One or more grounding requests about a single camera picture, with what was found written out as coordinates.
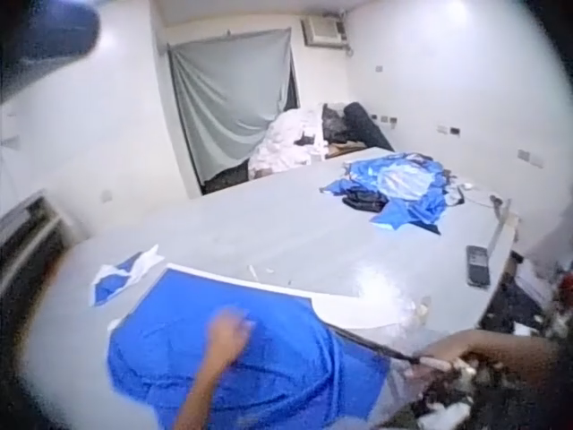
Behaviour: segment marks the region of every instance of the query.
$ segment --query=white fabric pile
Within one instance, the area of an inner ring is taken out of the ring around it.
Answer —
[[[313,144],[295,145],[303,136]],[[288,110],[270,124],[262,143],[249,159],[249,179],[323,161],[328,143],[322,134],[322,105]]]

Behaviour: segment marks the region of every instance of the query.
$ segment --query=ceiling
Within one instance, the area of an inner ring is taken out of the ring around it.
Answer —
[[[167,26],[221,15],[349,11],[368,0],[156,0]]]

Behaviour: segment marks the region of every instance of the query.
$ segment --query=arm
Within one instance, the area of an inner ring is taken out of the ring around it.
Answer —
[[[248,322],[229,312],[213,320],[207,354],[185,403],[179,409],[174,430],[202,430],[205,427],[218,380],[243,351],[250,330]]]
[[[540,383],[557,360],[558,348],[543,338],[470,330],[448,336],[420,353],[452,362],[468,354],[479,354],[499,361],[525,381]],[[427,369],[414,371],[414,376],[425,374],[428,374]]]

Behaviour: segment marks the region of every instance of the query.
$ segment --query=white table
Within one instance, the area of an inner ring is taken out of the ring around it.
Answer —
[[[384,155],[366,150],[268,176],[185,205],[142,223],[83,242],[64,258],[30,321],[21,370],[31,388],[48,399],[52,417],[71,428],[153,428],[150,410],[114,393],[107,378],[107,326],[123,317],[163,270],[108,304],[91,308],[89,284],[103,263],[159,244],[167,262],[242,280],[355,297],[369,297],[383,283],[414,301],[431,299],[427,328],[474,327],[495,288],[466,284],[466,246],[489,244],[498,221],[493,209],[467,202],[448,208],[441,236],[406,225],[375,227],[371,213],[354,211],[319,192],[342,174],[344,162]],[[506,225],[491,256],[497,285],[515,227]]]

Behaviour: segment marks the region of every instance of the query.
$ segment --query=curtain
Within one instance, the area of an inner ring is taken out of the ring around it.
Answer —
[[[202,183],[246,160],[287,102],[290,29],[170,48],[175,95]]]

